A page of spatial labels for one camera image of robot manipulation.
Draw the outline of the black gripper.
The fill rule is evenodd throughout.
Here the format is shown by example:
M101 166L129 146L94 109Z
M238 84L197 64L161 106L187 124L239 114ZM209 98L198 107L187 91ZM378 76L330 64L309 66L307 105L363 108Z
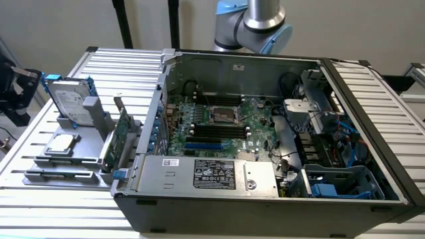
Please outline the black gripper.
M0 57L0 112L15 126L29 123L26 108L42 76L41 71L21 69L5 56Z

